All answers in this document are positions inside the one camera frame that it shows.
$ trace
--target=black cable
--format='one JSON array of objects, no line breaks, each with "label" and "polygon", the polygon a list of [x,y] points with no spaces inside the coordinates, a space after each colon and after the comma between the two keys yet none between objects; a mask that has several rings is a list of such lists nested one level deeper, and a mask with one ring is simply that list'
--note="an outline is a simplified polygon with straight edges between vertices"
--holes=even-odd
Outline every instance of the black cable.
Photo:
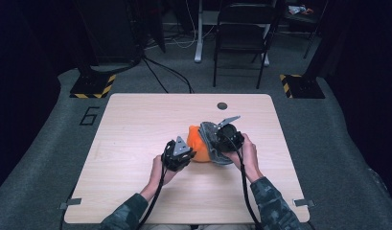
[{"label": "black cable", "polygon": [[165,86],[163,85],[163,83],[160,81],[159,78],[157,78],[157,75],[154,73],[154,71],[150,68],[148,62],[146,61],[146,59],[144,57],[142,57],[142,60],[146,63],[146,65],[148,66],[148,68],[150,69],[150,71],[153,73],[154,77],[157,79],[157,82],[159,82],[160,86],[162,86],[162,88],[165,90],[166,93],[169,93],[169,91],[165,88]]},{"label": "black cable", "polygon": [[109,71],[97,71],[94,70],[96,72],[102,73],[102,74],[108,74],[108,75],[116,75],[122,72],[125,72],[126,70],[131,69],[132,67],[134,67],[135,65],[137,65],[139,63],[139,60],[131,60],[127,66],[118,68],[118,69],[113,69],[113,70],[109,70]]},{"label": "black cable", "polygon": [[160,191],[162,190],[163,183],[165,181],[165,175],[166,175],[166,172],[168,171],[167,169],[165,169],[165,161],[164,161],[165,153],[166,153],[166,149],[165,149],[165,152],[162,154],[162,157],[163,157],[162,158],[162,174],[160,176],[159,186],[157,187],[156,193],[153,197],[153,200],[151,201],[151,204],[149,206],[148,211],[146,212],[145,216],[142,218],[141,222],[138,224],[138,227],[136,228],[137,230],[139,230],[144,225],[144,223],[146,222],[146,220],[150,216],[151,210],[153,209],[154,204],[156,203],[156,200],[160,195]]},{"label": "black cable", "polygon": [[247,192],[247,187],[246,187],[246,171],[245,171],[245,165],[243,164],[243,151],[242,151],[242,155],[240,154],[240,152],[237,150],[237,147],[235,146],[234,142],[227,136],[224,135],[224,137],[229,140],[229,142],[232,144],[232,146],[234,147],[234,150],[236,150],[236,153],[238,155],[238,157],[240,158],[240,163],[241,163],[241,176],[242,176],[242,188],[243,188],[243,198],[245,200],[246,203],[246,208],[250,214],[250,216],[252,217],[253,221],[255,222],[255,228],[256,230],[263,230],[262,228],[262,224],[259,223],[258,219],[255,217],[255,214],[253,213],[252,207],[250,206],[250,202],[249,202],[249,195]]},{"label": "black cable", "polygon": [[[163,69],[165,69],[166,71],[171,72],[175,77],[177,77],[178,79],[180,79],[181,81],[183,81],[184,83],[186,83],[186,84],[188,85],[188,87],[189,87],[189,93],[190,93],[190,94],[195,93],[195,91],[194,91],[193,87],[191,86],[189,80],[187,80],[187,78],[184,77],[182,74],[178,73],[177,71],[173,70],[173,69],[170,68],[170,67],[167,67],[167,66],[165,66],[165,65],[163,65],[163,64],[160,64],[160,63],[158,63],[158,62],[156,62],[156,61],[154,61],[154,60],[152,60],[152,59],[149,59],[149,58],[146,57],[146,56],[143,56],[143,57],[142,57],[142,60],[147,64],[147,66],[148,66],[148,68],[149,68],[150,70],[151,70],[151,68],[150,68],[150,66],[149,66],[149,64],[148,64],[148,61],[151,62],[151,63],[153,63],[153,64],[155,64],[155,65],[157,65],[157,66],[159,66],[159,67],[161,67],[161,68],[163,68]],[[166,92],[166,93],[169,93],[169,92],[167,91],[167,89],[163,86],[163,84],[162,84],[162,82],[160,81],[160,79],[157,78],[156,74],[155,74],[152,70],[151,70],[151,72],[152,72],[153,75],[156,77],[157,81],[158,81],[159,84],[163,87],[163,89],[165,90],[165,92]]]},{"label": "black cable", "polygon": [[315,230],[314,225],[312,225],[312,223],[310,221],[307,221],[307,223],[309,224],[309,226],[311,227],[312,230]]}]

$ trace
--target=hand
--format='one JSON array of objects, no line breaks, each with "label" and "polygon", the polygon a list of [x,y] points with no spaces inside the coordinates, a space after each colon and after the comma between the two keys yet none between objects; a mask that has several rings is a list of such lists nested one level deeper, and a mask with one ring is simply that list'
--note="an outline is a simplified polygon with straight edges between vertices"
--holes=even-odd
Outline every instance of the hand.
[{"label": "hand", "polygon": [[[149,202],[156,194],[157,187],[159,186],[160,177],[162,176],[162,156],[157,155],[153,159],[153,166],[151,167],[150,178],[148,185],[142,190],[141,195]],[[170,170],[166,171],[163,185],[169,183],[178,172]]]},{"label": "hand", "polygon": [[[258,152],[256,151],[255,144],[249,140],[249,137],[245,133],[243,133],[242,136],[244,137],[244,141],[242,149],[240,150],[243,154],[243,164],[245,166],[246,177],[251,183],[253,183],[255,180],[261,178],[264,175],[259,170],[257,156]],[[236,152],[230,151],[223,152],[222,154],[231,159],[239,170],[241,169],[241,160]]]}]

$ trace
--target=silver metal part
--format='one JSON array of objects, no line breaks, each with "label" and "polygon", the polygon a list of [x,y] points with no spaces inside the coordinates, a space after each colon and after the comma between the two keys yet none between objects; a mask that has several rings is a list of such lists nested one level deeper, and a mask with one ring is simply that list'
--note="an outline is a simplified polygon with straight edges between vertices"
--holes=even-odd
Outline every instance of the silver metal part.
[{"label": "silver metal part", "polygon": [[220,128],[224,127],[225,125],[228,125],[228,124],[232,123],[233,121],[239,119],[240,117],[241,116],[226,118],[216,126],[216,129],[220,129]]},{"label": "silver metal part", "polygon": [[312,206],[315,206],[315,203],[314,203],[314,201],[312,201],[312,200],[306,200],[306,199],[294,199],[293,200],[293,204],[296,206],[296,207],[300,207],[300,206],[307,206],[307,207],[312,207]]},{"label": "silver metal part", "polygon": [[190,151],[189,146],[187,146],[186,142],[180,136],[177,136],[177,140],[175,141],[173,155],[177,156],[183,153]]},{"label": "silver metal part", "polygon": [[79,204],[81,204],[81,198],[72,198],[72,199],[68,199],[67,202],[60,203],[58,208],[61,210],[66,210],[67,207],[70,205],[79,205]]}]

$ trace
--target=person's right hand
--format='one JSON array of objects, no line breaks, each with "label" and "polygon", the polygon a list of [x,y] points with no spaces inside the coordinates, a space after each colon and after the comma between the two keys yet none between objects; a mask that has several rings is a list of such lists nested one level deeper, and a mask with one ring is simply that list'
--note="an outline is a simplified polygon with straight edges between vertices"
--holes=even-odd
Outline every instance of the person's right hand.
[{"label": "person's right hand", "polygon": [[[259,170],[258,156],[255,144],[250,141],[247,134],[243,133],[242,136],[244,137],[244,141],[240,149],[240,153],[243,158],[246,177],[251,183],[253,183],[255,180],[261,178],[264,175]],[[241,169],[241,161],[235,151],[223,152],[222,154],[230,158],[239,170]]]}]

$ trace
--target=black controller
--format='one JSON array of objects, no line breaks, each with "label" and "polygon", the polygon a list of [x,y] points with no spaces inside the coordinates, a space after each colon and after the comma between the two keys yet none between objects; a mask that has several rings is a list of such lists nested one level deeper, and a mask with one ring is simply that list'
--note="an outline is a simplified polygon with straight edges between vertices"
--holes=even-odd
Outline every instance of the black controller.
[{"label": "black controller", "polygon": [[177,140],[171,140],[162,154],[162,162],[168,170],[177,172],[190,164],[190,160],[196,153],[189,148],[180,136]]},{"label": "black controller", "polygon": [[217,142],[214,143],[214,148],[220,152],[236,151],[239,150],[242,145],[244,138],[237,129],[229,124],[241,116],[224,119],[221,123],[216,126]]}]

